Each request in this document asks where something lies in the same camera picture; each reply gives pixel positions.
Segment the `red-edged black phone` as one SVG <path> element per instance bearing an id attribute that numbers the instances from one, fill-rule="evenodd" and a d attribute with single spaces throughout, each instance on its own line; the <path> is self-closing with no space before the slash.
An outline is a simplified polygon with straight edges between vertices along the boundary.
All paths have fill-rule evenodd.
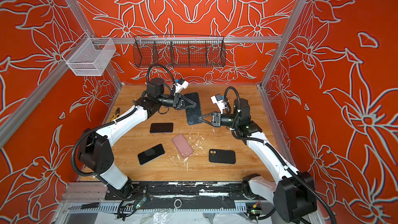
<path id="1" fill-rule="evenodd" d="M 150 126 L 150 133 L 173 133 L 174 124 L 167 123 L 152 123 Z"/>

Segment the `black phone case with holes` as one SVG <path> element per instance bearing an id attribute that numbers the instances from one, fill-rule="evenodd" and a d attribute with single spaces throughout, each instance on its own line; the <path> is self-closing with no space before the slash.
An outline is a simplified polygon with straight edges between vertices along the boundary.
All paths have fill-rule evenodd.
<path id="1" fill-rule="evenodd" d="M 236 156 L 233 150 L 210 149 L 209 162 L 222 164 L 235 164 Z"/>

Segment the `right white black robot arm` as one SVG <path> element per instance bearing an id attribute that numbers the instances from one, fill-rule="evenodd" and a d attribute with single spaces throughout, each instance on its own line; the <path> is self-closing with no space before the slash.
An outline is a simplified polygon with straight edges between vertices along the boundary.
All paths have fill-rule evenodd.
<path id="1" fill-rule="evenodd" d="M 269 142 L 262 129 L 251 119 L 247 99 L 241 98 L 234 87 L 227 87 L 224 95 L 211 97 L 218 107 L 217 112 L 209 113 L 211 121 L 205 115 L 200 120 L 213 127 L 227 127 L 233 137 L 243 141 L 270 172 L 275 186 L 259 174 L 251 174 L 243 179 L 247 193 L 251 197 L 262 197 L 272 203 L 274 210 L 286 223 L 307 223 L 305 216 L 316 212 L 320 204 L 327 212 L 331 223 L 337 222 L 330 206 L 315 191 L 313 177 L 300 172 L 287 161 Z"/>

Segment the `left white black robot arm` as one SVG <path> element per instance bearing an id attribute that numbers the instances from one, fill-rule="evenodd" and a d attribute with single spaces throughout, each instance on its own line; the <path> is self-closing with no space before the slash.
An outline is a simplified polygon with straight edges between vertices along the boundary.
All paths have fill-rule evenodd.
<path id="1" fill-rule="evenodd" d="M 70 163 L 76 174 L 94 176 L 104 183 L 118 199 L 133 196 L 132 180 L 115 164 L 112 147 L 127 132 L 157 113 L 161 107 L 175 110 L 194 108 L 196 103 L 181 94 L 189 83 L 172 79 L 169 86 L 162 78 L 146 78 L 146 90 L 134 100 L 133 106 L 115 120 L 86 129 L 72 148 Z"/>

